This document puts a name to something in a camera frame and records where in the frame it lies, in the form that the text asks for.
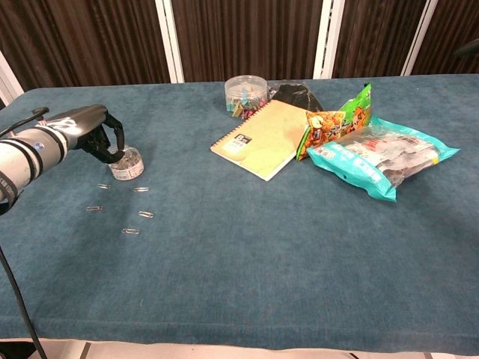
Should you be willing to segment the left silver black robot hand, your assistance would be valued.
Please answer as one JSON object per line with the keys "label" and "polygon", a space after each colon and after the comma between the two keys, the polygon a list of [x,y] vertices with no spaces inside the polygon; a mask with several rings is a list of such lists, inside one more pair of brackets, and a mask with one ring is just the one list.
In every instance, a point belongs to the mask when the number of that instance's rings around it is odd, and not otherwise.
{"label": "left silver black robot hand", "polygon": [[[122,123],[104,105],[89,105],[57,114],[46,125],[59,131],[67,140],[69,150],[84,150],[105,164],[119,162],[124,156]],[[113,129],[117,151],[109,151],[110,141],[103,126]]]}

